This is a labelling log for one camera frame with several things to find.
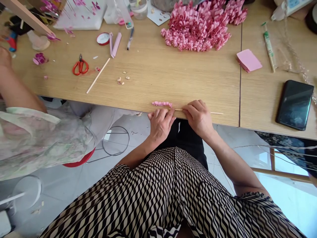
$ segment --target black pants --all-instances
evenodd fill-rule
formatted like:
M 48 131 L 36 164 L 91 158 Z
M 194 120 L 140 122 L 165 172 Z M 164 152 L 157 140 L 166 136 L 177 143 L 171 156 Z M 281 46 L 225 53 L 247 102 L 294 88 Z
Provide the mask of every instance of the black pants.
M 204 154 L 202 138 L 193 131 L 187 120 L 176 119 L 171 127 L 168 137 L 155 150 L 169 147 L 179 147 L 187 151 L 208 170 L 207 158 Z

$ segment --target red scissors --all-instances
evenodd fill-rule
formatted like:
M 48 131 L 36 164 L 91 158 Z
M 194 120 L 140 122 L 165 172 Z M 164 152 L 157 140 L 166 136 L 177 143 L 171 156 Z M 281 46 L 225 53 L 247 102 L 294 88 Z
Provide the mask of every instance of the red scissors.
M 75 70 L 76 70 L 77 66 L 78 66 L 79 71 L 78 71 L 78 73 L 75 73 Z M 80 54 L 80 55 L 79 55 L 79 61 L 77 61 L 77 63 L 76 63 L 76 64 L 74 65 L 74 67 L 73 67 L 73 74 L 74 74 L 74 75 L 85 74 L 85 73 L 87 73 L 88 69 L 89 69 L 89 65 L 87 64 L 86 61 L 83 60 L 83 57 L 82 57 L 82 55 Z

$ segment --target striped shirt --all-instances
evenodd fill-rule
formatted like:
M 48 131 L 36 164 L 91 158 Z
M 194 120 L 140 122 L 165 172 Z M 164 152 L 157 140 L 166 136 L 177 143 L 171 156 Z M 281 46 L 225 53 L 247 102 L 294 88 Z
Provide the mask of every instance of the striped shirt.
M 233 197 L 178 147 L 152 152 L 132 171 L 117 165 L 40 237 L 176 237 L 184 221 L 194 237 L 305 237 L 270 197 Z

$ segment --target metal stool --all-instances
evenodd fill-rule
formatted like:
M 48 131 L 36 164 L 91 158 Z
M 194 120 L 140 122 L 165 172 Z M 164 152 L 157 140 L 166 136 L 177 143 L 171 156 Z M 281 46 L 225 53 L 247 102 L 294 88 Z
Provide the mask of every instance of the metal stool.
M 130 135 L 129 135 L 128 131 L 127 131 L 124 127 L 121 127 L 121 126 L 111 127 L 110 130 L 112 130 L 112 129 L 115 128 L 115 127 L 120 127 L 120 128 L 122 128 L 122 129 L 124 129 L 126 132 L 107 132 L 107 133 L 104 135 L 104 137 L 102 138 L 102 148 L 101 148 L 101 149 L 103 149 L 103 150 L 108 154 L 108 156 L 105 156 L 105 157 L 102 157 L 102 158 L 100 158 L 100 159 L 96 159 L 96 160 L 93 160 L 93 161 L 89 161 L 89 162 L 87 161 L 86 164 L 89 164 L 89 163 L 92 163 L 92 162 L 95 162 L 95 161 L 97 161 L 97 160 L 101 160 L 101 159 L 104 159 L 104 158 L 107 158 L 107 157 L 110 157 L 110 156 L 118 156 L 118 155 L 121 155 L 122 153 L 124 153 L 124 152 L 126 151 L 126 149 L 128 148 L 128 146 L 129 146 L 129 144 L 130 144 Z M 125 147 L 124 151 L 118 152 L 118 153 L 115 153 L 115 154 L 109 154 L 109 153 L 106 151 L 105 145 L 104 145 L 104 141 L 108 141 L 108 140 L 105 140 L 105 136 L 106 136 L 107 134 L 128 134 L 128 145 Z

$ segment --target smartphone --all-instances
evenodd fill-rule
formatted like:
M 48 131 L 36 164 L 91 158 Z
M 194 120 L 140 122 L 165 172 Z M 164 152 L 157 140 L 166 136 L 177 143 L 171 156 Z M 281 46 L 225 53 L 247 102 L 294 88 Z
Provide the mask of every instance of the smartphone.
M 299 131 L 306 129 L 314 86 L 288 80 L 284 84 L 276 122 Z

